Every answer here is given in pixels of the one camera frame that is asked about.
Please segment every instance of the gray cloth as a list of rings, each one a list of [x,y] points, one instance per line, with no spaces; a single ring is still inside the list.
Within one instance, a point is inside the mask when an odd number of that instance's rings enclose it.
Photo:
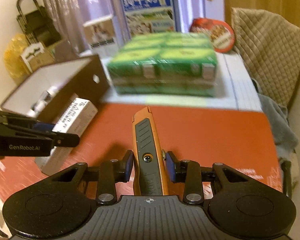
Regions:
[[[290,160],[290,153],[298,144],[298,138],[288,124],[288,110],[279,106],[271,98],[258,94],[263,112],[271,126],[277,156],[280,162]]]

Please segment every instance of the brown box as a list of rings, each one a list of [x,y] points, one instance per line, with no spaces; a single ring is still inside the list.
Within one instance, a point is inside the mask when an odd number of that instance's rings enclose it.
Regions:
[[[95,106],[109,88],[98,55],[42,66],[16,87],[0,107],[3,111],[27,115],[43,92],[58,88],[56,95],[36,117],[53,123],[70,105],[74,96],[87,99]]]

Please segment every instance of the patterned fabric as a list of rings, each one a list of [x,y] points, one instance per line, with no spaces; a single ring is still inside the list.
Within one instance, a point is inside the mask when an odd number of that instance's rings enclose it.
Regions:
[[[262,93],[287,106],[300,72],[300,28],[266,10],[232,8],[235,51]]]

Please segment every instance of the white box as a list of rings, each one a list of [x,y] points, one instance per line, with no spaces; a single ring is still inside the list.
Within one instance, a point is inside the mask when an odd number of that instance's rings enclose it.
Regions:
[[[74,133],[81,136],[97,112],[98,110],[89,100],[76,98],[52,131]],[[72,149],[71,147],[54,147],[50,156],[36,157],[34,161],[42,173],[52,175],[60,170]]]

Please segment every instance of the orange table surface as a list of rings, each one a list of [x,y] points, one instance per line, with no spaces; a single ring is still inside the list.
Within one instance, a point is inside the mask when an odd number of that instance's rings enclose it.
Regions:
[[[132,149],[132,117],[141,105],[107,104],[81,137],[62,169],[77,162],[98,166],[120,159]],[[179,160],[211,167],[222,162],[282,190],[276,149],[263,113],[202,108],[151,106],[162,149]],[[46,175],[32,157],[6,157],[0,171],[0,197],[5,201]]]

